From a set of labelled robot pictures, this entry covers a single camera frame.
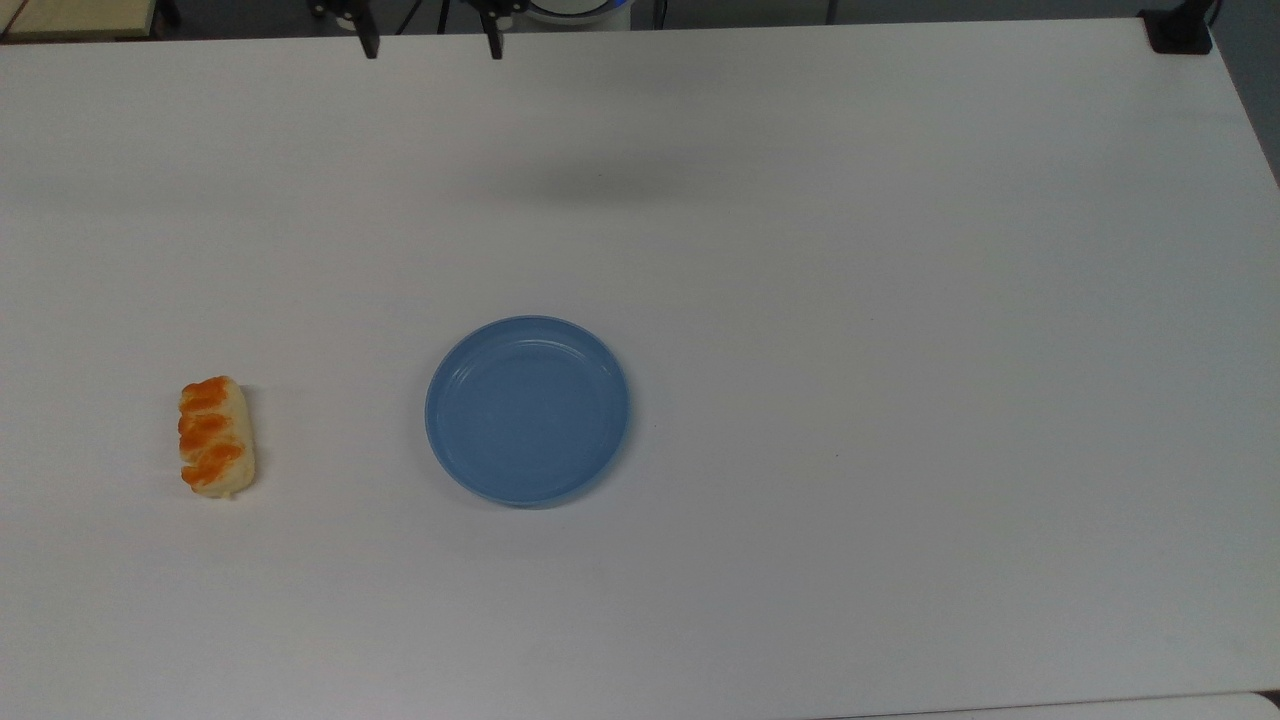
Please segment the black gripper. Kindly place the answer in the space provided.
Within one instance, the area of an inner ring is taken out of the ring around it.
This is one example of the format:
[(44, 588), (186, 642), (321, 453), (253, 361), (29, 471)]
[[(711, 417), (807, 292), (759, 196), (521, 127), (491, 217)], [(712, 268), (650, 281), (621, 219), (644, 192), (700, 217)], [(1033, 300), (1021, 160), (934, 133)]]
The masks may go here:
[[(527, 10), (526, 1), (465, 1), (480, 15), (483, 31), (485, 33), (490, 56), (500, 60), (504, 53), (503, 31), (500, 22), (504, 17), (524, 13)], [(315, 17), (333, 14), (349, 19), (367, 59), (376, 59), (381, 36), (372, 13), (369, 10), (370, 1), (307, 1), (306, 9)]]

